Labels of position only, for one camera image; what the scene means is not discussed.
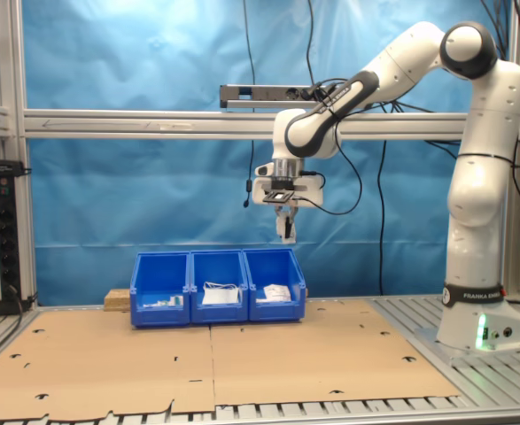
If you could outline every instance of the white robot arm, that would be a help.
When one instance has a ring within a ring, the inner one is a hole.
[[[277,114],[273,163],[256,169],[255,203],[275,205],[277,233],[295,240],[301,206],[322,203],[318,176],[304,158],[330,158],[341,144],[339,121],[352,109],[388,102],[443,67],[474,91],[448,195],[449,236],[439,341],[461,350],[520,348],[520,314],[500,283],[501,211],[520,127],[520,66],[499,60],[489,31],[463,22],[446,34],[415,24],[312,111]]]

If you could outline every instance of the wooden block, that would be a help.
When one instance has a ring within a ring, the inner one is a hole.
[[[129,312],[129,290],[110,290],[104,298],[105,312]]]

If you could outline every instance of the white package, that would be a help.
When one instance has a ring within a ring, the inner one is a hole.
[[[263,291],[266,293],[265,298],[258,298],[258,303],[285,303],[291,301],[291,293],[285,285],[271,284],[266,286]]]
[[[203,305],[210,304],[236,304],[240,290],[233,284],[220,284],[214,282],[205,282],[205,297]]]

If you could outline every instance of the small box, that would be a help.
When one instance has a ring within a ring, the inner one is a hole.
[[[205,282],[235,284],[235,304],[204,305]],[[190,314],[193,323],[248,320],[248,281],[241,251],[194,251],[190,254]]]
[[[250,321],[298,321],[305,317],[306,285],[291,249],[244,250],[250,291]],[[289,288],[291,301],[258,302],[268,285]]]
[[[132,325],[190,323],[190,254],[140,252],[129,289]]]

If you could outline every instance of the green light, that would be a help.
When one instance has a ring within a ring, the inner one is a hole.
[[[486,324],[486,315],[480,314],[480,318],[478,319],[478,330],[476,333],[476,348],[482,348],[485,324]]]

